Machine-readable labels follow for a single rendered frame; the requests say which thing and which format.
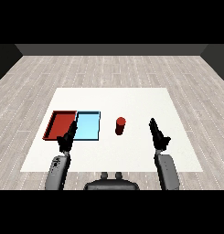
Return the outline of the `dark grey robot body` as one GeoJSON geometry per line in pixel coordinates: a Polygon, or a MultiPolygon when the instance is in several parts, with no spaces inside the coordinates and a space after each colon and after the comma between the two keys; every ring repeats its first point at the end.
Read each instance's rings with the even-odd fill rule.
{"type": "Polygon", "coordinates": [[[108,174],[102,172],[101,178],[87,183],[84,190],[139,190],[139,186],[134,182],[124,180],[121,172],[116,172],[114,179],[109,179],[108,174]]]}

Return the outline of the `light blue shallow open box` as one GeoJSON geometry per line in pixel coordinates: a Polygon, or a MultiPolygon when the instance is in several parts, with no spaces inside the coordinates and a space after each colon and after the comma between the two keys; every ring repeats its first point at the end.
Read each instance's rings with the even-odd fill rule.
{"type": "Polygon", "coordinates": [[[98,111],[79,111],[76,116],[78,129],[75,141],[98,141],[101,113],[98,111]]]}

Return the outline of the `red shallow open box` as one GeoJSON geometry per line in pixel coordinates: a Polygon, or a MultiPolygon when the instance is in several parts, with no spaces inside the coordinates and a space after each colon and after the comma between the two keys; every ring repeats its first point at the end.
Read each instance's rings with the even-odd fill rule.
{"type": "Polygon", "coordinates": [[[53,111],[42,139],[56,141],[58,136],[63,136],[75,120],[76,113],[76,111],[53,111]]]}

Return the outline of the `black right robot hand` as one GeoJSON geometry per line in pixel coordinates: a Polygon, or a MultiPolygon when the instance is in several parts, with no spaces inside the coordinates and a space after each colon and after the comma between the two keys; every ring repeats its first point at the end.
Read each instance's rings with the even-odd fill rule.
{"type": "Polygon", "coordinates": [[[165,151],[166,147],[169,145],[169,142],[171,141],[171,138],[169,136],[163,135],[163,133],[158,129],[157,123],[154,118],[150,120],[149,127],[151,134],[153,136],[155,149],[165,151]]]}

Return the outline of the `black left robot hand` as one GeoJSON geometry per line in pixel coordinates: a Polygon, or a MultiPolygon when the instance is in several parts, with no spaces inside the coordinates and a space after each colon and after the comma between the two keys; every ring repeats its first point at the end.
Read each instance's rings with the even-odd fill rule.
{"type": "Polygon", "coordinates": [[[78,127],[77,123],[73,121],[68,129],[68,131],[63,136],[58,136],[57,141],[59,144],[59,150],[64,152],[70,152],[72,143],[76,134],[78,127]]]}

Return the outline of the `red can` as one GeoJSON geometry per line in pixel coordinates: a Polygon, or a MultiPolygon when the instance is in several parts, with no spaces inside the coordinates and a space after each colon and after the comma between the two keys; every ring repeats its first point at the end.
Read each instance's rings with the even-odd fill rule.
{"type": "Polygon", "coordinates": [[[117,135],[122,135],[123,134],[123,130],[124,130],[124,126],[126,124],[126,120],[123,117],[119,117],[116,120],[116,128],[115,128],[115,133],[117,135]]]}

